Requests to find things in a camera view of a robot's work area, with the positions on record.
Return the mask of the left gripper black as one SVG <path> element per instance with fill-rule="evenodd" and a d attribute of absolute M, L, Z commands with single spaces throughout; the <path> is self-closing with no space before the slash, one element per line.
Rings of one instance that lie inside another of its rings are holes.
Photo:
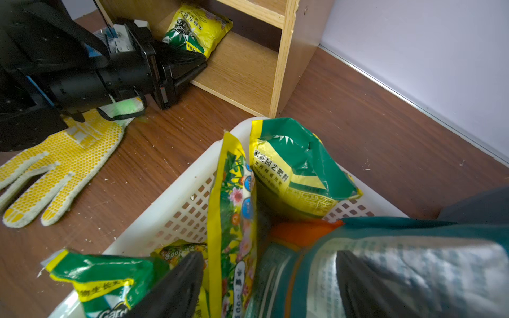
<path fill-rule="evenodd" d="M 198 52 L 155 40 L 148 27 L 123 19 L 134 49 L 112 53 L 107 66 L 71 68 L 42 75 L 42 86 L 63 113 L 74 115 L 111 102 L 152 95 L 168 109 L 206 66 Z"/>

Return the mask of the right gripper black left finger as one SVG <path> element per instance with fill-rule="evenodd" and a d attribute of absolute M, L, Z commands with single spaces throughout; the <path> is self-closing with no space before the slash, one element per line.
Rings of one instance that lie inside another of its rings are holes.
<path fill-rule="evenodd" d="M 192 317 L 203 280 L 204 258 L 189 253 L 126 317 Z"/>

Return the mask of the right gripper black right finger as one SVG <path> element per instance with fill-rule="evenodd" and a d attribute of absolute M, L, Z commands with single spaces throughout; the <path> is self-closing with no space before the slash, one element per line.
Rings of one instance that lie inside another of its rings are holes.
<path fill-rule="evenodd" d="M 417 317 L 360 258 L 349 250 L 336 254 L 336 272 L 347 317 Z"/>

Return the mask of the yellow packet shelf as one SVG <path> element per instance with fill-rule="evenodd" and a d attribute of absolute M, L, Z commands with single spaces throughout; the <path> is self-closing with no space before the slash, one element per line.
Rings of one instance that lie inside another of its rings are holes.
<path fill-rule="evenodd" d="M 233 21 L 200 6 L 182 5 L 172 18 L 162 41 L 180 50 L 198 52 L 208 60 L 233 28 Z"/>

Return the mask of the yellow green fertilizer packet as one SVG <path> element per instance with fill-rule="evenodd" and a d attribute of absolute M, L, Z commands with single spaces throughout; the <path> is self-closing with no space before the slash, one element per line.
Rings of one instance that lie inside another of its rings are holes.
<path fill-rule="evenodd" d="M 178 240 L 149 257 L 84 255 L 61 250 L 44 263 L 56 282 L 73 285 L 86 317 L 126 317 L 185 256 L 199 252 L 204 275 L 192 317 L 209 317 L 208 249 L 204 244 Z"/>
<path fill-rule="evenodd" d="M 261 199 L 288 219 L 322 219 L 363 192 L 317 135 L 292 118 L 251 123 L 250 164 Z"/>

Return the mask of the white plastic basket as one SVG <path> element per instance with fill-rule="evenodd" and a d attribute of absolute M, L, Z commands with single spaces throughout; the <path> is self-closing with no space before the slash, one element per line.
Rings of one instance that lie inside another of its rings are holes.
<path fill-rule="evenodd" d="M 221 140 L 213 143 L 122 234 L 115 237 L 104 253 L 142 257 L 179 239 L 204 242 L 209 195 L 222 143 Z M 337 204 L 326 215 L 327 221 L 348 217 L 405 216 L 360 179 L 353 180 L 363 196 Z"/>

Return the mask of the green orange bee fertilizer bag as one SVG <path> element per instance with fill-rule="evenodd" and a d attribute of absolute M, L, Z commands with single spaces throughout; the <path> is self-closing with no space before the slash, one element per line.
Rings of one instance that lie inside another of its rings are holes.
<path fill-rule="evenodd" d="M 248 317 L 347 317 L 336 254 L 349 250 L 417 317 L 507 317 L 508 227 L 398 217 L 272 227 Z"/>

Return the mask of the green packet shelf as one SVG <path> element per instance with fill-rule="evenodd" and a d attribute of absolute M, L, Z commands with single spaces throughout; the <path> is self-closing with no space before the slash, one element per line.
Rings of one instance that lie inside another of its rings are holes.
<path fill-rule="evenodd" d="M 209 314 L 244 317 L 257 266 L 255 175 L 239 139 L 225 132 L 209 198 Z"/>

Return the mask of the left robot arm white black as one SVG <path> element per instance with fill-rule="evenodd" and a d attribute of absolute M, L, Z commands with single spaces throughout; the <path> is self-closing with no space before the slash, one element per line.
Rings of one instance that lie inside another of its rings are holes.
<path fill-rule="evenodd" d="M 207 66 L 203 54 L 157 41 L 132 19 L 119 26 L 125 52 L 73 21 L 61 1 L 1 2 L 2 151 L 34 147 L 92 109 L 114 122 L 144 113 L 145 101 L 128 109 L 124 100 L 151 95 L 168 109 Z"/>

